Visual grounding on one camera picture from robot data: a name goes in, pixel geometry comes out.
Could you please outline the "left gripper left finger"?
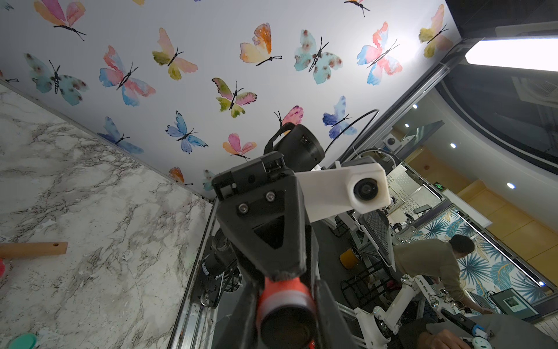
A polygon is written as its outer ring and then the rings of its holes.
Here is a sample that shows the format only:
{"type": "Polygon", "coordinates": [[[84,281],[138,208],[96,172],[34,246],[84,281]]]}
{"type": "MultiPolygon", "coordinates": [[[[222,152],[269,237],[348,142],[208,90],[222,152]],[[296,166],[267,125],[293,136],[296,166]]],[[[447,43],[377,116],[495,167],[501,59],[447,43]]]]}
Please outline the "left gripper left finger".
{"type": "Polygon", "coordinates": [[[248,283],[229,323],[219,338],[215,348],[218,349],[249,349],[257,348],[258,334],[256,326],[257,303],[260,290],[252,283],[248,283]]]}

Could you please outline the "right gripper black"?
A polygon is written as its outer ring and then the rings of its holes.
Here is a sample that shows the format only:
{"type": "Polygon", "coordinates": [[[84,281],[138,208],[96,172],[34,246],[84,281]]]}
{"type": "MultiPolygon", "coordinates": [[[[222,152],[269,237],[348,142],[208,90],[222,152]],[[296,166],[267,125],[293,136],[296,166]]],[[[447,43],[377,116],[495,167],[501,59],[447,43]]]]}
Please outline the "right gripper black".
{"type": "Polygon", "coordinates": [[[216,217],[250,282],[312,279],[312,229],[302,188],[273,151],[217,174],[216,217]]]}

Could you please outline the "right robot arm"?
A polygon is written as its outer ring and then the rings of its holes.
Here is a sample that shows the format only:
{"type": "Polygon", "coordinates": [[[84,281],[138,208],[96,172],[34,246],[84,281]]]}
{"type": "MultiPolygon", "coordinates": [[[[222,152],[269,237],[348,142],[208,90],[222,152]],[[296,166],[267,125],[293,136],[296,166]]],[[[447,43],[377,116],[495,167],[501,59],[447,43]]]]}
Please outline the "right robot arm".
{"type": "MultiPolygon", "coordinates": [[[[324,157],[325,151],[308,128],[285,120],[268,141],[263,156],[245,164],[250,174],[233,177],[231,172],[215,175],[206,171],[203,185],[206,190],[213,190],[218,184],[215,193],[222,200],[241,189],[268,181],[270,173],[289,169],[296,173],[305,196],[305,212],[312,222],[351,209],[367,213],[384,206],[387,180],[384,170],[373,159],[354,161],[357,171],[343,172],[340,166],[320,170],[318,164],[324,157]]],[[[196,282],[196,295],[201,305],[215,308],[223,293],[239,288],[242,277],[233,244],[225,233],[217,231],[209,243],[196,282]]]]}

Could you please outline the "green stamp with red cap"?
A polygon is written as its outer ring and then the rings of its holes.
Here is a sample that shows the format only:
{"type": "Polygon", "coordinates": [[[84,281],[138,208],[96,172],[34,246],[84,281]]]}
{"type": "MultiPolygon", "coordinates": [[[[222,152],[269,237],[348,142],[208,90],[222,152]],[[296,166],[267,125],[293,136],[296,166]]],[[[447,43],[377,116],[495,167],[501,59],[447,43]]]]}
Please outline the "green stamp with red cap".
{"type": "Polygon", "coordinates": [[[316,331],[316,307],[300,279],[264,280],[257,304],[257,330],[267,348],[307,348],[316,331]]]}

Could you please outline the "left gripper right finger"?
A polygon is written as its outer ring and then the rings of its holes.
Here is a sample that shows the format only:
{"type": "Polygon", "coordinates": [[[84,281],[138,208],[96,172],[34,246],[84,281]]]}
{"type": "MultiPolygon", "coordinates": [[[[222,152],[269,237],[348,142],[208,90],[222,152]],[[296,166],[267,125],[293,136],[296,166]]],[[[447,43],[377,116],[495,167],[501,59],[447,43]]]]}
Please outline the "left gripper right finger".
{"type": "Polygon", "coordinates": [[[314,296],[318,323],[317,348],[357,348],[350,329],[326,282],[323,280],[315,282],[314,296]]]}

